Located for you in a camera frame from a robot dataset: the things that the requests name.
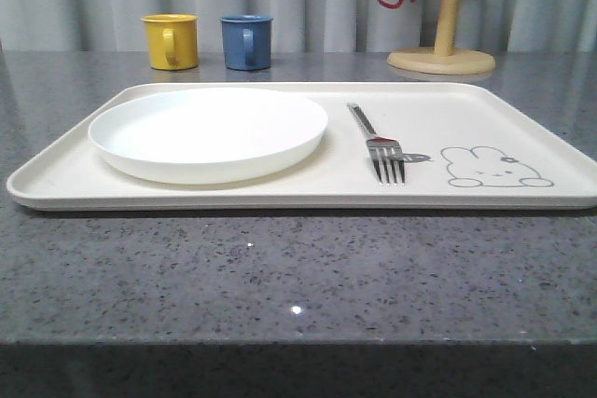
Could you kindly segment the steel fork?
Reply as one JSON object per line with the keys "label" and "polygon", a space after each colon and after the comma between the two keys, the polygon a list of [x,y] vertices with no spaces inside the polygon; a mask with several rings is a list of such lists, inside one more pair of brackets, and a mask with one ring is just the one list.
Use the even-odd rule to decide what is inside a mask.
{"label": "steel fork", "polygon": [[369,159],[379,183],[405,184],[405,159],[400,143],[395,139],[381,137],[358,104],[348,103],[347,107],[366,135]]}

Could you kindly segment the white round plate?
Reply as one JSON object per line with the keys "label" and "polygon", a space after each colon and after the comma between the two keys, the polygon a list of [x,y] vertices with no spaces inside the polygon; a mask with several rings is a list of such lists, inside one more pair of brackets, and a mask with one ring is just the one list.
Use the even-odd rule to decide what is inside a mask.
{"label": "white round plate", "polygon": [[328,114],[297,93],[197,88],[151,94],[101,113],[88,136],[103,159],[131,176],[214,185],[291,167],[320,144]]}

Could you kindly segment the blue enamel mug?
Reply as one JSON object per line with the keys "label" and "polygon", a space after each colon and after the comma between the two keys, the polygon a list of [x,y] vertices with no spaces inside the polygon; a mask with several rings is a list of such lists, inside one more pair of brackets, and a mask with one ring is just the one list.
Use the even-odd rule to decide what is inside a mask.
{"label": "blue enamel mug", "polygon": [[225,65],[237,71],[271,66],[271,16],[228,15],[220,18]]}

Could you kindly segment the cream rabbit serving tray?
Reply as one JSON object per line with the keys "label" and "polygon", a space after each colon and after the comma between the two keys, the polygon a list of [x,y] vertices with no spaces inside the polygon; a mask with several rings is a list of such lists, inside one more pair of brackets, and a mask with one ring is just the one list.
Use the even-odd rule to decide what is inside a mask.
{"label": "cream rabbit serving tray", "polygon": [[[224,185],[167,185],[109,167],[82,120],[7,179],[19,204],[44,211],[233,208],[587,209],[596,164],[486,89],[460,83],[280,83],[320,103],[317,150],[275,174]],[[415,159],[401,185],[377,181],[348,110]]]}

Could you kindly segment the wooden mug tree stand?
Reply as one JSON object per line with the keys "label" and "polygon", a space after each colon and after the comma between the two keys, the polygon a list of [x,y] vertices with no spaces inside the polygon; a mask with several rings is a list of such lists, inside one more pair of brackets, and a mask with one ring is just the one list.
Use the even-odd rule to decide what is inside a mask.
{"label": "wooden mug tree stand", "polygon": [[441,0],[434,46],[395,50],[387,57],[387,63],[398,69],[435,75],[491,72],[495,68],[491,54],[455,46],[459,6],[460,0]]}

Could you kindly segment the yellow enamel mug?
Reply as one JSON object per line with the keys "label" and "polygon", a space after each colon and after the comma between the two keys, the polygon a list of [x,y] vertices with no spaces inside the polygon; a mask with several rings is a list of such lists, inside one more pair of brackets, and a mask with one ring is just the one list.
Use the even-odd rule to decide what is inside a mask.
{"label": "yellow enamel mug", "polygon": [[192,14],[144,16],[150,66],[162,71],[194,68],[199,64],[197,22]]}

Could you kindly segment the grey curtain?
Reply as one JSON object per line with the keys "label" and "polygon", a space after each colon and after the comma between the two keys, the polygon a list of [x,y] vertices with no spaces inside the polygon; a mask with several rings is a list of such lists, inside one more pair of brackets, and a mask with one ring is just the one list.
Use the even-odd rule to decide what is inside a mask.
{"label": "grey curtain", "polygon": [[[277,52],[384,52],[428,46],[440,0],[391,10],[376,0],[1,0],[8,50],[143,50],[141,19],[155,13],[199,18],[204,52],[222,49],[228,14],[273,18]],[[596,0],[461,0],[456,43],[489,52],[592,51]]]}

